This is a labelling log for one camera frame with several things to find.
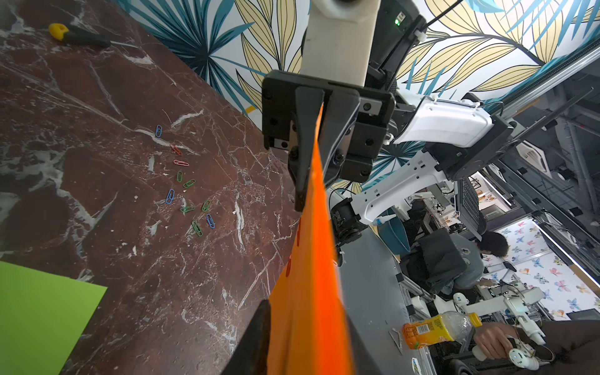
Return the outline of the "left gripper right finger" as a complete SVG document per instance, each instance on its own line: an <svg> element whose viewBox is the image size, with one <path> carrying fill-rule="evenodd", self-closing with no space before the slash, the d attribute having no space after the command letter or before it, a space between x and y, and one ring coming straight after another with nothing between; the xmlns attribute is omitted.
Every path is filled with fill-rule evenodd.
<svg viewBox="0 0 600 375"><path fill-rule="evenodd" d="M359 332L350 317L346 314L346 321L348 324L348 334L350 337L352 357L358 375L382 375L378 365L375 363L373 357L364 345Z"/></svg>

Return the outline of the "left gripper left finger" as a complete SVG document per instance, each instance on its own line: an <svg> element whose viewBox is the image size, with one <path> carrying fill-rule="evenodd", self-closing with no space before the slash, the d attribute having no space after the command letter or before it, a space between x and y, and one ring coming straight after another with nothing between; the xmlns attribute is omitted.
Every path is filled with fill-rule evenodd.
<svg viewBox="0 0 600 375"><path fill-rule="evenodd" d="M267 374L270 331L270 302L262 300L222 374Z"/></svg>

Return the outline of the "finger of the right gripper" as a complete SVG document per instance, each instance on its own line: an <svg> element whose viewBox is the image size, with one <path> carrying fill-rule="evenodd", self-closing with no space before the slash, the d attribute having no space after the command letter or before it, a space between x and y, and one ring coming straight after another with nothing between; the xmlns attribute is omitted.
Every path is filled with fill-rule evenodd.
<svg viewBox="0 0 600 375"><path fill-rule="evenodd" d="M302 213L309 190L312 172L319 172L323 183L323 163L320 160L318 137L325 91L317 87L299 86L295 89L297 151L290 152L288 169L295 184L295 210Z"/></svg>
<svg viewBox="0 0 600 375"><path fill-rule="evenodd" d="M331 185L339 174L336 169L329 172L330 164L343 137L356 118L359 103L359 92L354 89L349 92L334 91L327 102L325 119L321 124L321 160L323 183L326 187Z"/></svg>

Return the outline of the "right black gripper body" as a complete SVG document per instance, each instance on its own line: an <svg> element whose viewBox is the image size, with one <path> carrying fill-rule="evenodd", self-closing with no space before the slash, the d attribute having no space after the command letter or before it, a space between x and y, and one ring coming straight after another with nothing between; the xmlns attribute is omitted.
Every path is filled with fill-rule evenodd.
<svg viewBox="0 0 600 375"><path fill-rule="evenodd" d="M390 92L359 87L322 78L274 70L262 83L262 133L267 149L277 148L287 152L297 151L295 116L295 89L299 86L321 88L325 91L318 144L321 158L321 124L331 93L357 90L360 95L356 118L340 143L329 172L336 169L337 178L363 183L373 170L373 161L384 143L388 124L395 109L395 99Z"/></svg>

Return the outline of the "orange paper sheet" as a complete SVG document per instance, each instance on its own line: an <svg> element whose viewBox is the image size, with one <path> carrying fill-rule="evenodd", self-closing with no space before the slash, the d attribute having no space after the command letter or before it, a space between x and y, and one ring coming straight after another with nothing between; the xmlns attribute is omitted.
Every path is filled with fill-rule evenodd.
<svg viewBox="0 0 600 375"><path fill-rule="evenodd" d="M292 249L292 271L285 269L271 305L268 374L354 374L348 324L328 213L319 172L309 190Z"/></svg>

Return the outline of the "green paperclip lowest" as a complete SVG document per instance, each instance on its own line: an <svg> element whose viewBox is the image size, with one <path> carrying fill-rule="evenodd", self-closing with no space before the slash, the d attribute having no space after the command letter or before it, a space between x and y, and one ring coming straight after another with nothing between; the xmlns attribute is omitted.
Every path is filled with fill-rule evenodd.
<svg viewBox="0 0 600 375"><path fill-rule="evenodd" d="M195 220L192 221L192 229L198 237L201 238L203 236L203 230Z"/></svg>

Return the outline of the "light blue paperclip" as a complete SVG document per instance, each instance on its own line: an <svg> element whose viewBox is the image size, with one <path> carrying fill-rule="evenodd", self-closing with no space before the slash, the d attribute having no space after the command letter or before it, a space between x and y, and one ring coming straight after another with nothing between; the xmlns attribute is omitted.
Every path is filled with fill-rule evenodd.
<svg viewBox="0 0 600 375"><path fill-rule="evenodd" d="M166 199L165 199L165 203L167 205L172 204L174 197L175 197L175 190L170 189L169 192L167 193L167 196L166 196Z"/></svg>

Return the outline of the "lime green paper sheet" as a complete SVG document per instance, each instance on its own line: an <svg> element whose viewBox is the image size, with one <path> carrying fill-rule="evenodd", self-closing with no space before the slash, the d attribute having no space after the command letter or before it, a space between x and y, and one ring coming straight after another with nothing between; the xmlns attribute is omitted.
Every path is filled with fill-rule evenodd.
<svg viewBox="0 0 600 375"><path fill-rule="evenodd" d="M1 263L1 373L58 374L106 288Z"/></svg>

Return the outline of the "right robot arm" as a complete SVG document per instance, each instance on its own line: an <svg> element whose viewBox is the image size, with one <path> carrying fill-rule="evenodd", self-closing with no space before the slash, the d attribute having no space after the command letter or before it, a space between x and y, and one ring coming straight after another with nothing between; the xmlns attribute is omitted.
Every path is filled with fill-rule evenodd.
<svg viewBox="0 0 600 375"><path fill-rule="evenodd" d="M338 179L365 182L388 135L394 113L407 120L398 141L423 148L405 165L331 208L339 245L352 242L388 209L406 217L413 196L453 183L459 221L477 238L487 229L470 176L497 156L512 132L478 103L401 95L274 70L262 83L266 148L288 154L295 209L316 203Z"/></svg>

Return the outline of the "operator hand in background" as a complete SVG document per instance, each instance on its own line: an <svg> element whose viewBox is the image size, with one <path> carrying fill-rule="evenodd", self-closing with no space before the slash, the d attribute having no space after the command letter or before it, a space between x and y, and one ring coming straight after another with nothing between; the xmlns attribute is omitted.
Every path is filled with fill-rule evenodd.
<svg viewBox="0 0 600 375"><path fill-rule="evenodd" d="M487 359L507 359L513 345L509 338L517 339L516 327L505 323L484 323L475 329L473 340Z"/></svg>

